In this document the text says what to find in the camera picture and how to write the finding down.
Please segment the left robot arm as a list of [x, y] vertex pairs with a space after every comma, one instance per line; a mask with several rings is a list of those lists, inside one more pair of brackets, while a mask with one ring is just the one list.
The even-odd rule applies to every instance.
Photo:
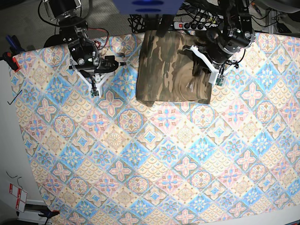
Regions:
[[205, 44], [192, 45], [188, 50], [200, 58], [205, 68], [217, 78], [224, 77], [239, 61], [229, 58], [240, 50], [246, 50], [255, 41], [248, 0], [219, 0], [213, 5], [206, 0], [188, 0], [193, 7], [213, 16], [222, 16], [219, 25], [205, 31]]

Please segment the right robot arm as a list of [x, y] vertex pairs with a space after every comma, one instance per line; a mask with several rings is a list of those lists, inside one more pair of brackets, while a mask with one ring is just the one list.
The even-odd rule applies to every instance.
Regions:
[[92, 1], [89, 1], [89, 10], [84, 18], [75, 12], [81, 6], [79, 0], [40, 1], [37, 12], [41, 21], [59, 29], [58, 34], [47, 39], [44, 47], [66, 44], [74, 62], [70, 69], [77, 70], [85, 78], [114, 72], [125, 66], [125, 62], [117, 62], [113, 55], [100, 56], [99, 46], [87, 36], [89, 27], [86, 19], [92, 12]]

